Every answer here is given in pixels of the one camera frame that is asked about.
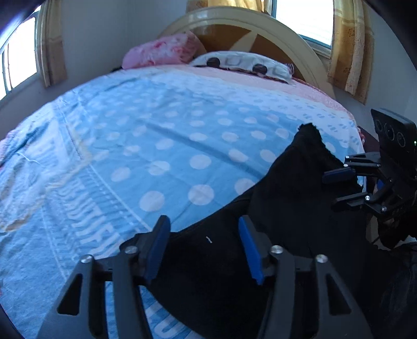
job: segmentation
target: window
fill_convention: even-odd
[[[307,42],[330,50],[333,0],[273,0],[272,16]]]
[[[13,32],[1,54],[0,100],[37,72],[35,25],[40,6]]]

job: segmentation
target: metal screw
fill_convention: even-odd
[[[80,261],[83,263],[83,264],[88,264],[90,261],[92,261],[93,260],[93,256],[91,256],[91,255],[89,255],[89,254],[87,254],[87,255],[85,255],[85,256],[82,256],[81,257],[81,259],[80,259]]]
[[[284,249],[279,245],[274,245],[271,247],[272,254],[281,254],[282,252],[284,252]]]
[[[316,256],[316,261],[318,263],[324,264],[328,261],[329,259],[324,255],[324,254],[319,254],[318,256]]]
[[[138,248],[136,246],[128,246],[125,248],[126,254],[135,254],[138,251]]]

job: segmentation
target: window glass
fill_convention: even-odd
[[[22,23],[9,40],[9,72],[13,88],[36,73],[34,31],[35,18],[31,18]]]
[[[332,45],[333,0],[276,0],[276,19],[303,37]]]

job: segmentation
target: white wall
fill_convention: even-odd
[[[185,14],[187,0],[128,0],[131,2],[132,45],[155,39]]]
[[[375,37],[374,65],[366,106],[335,88],[338,102],[352,112],[358,125],[376,136],[371,108],[387,108],[417,123],[417,70],[386,22],[370,10]]]
[[[131,47],[129,1],[62,0],[68,79],[48,89],[37,79],[0,103],[0,139],[45,103],[121,65]]]

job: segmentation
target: pink pillow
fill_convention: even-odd
[[[203,44],[190,31],[164,36],[133,47],[123,58],[122,68],[189,63]]]

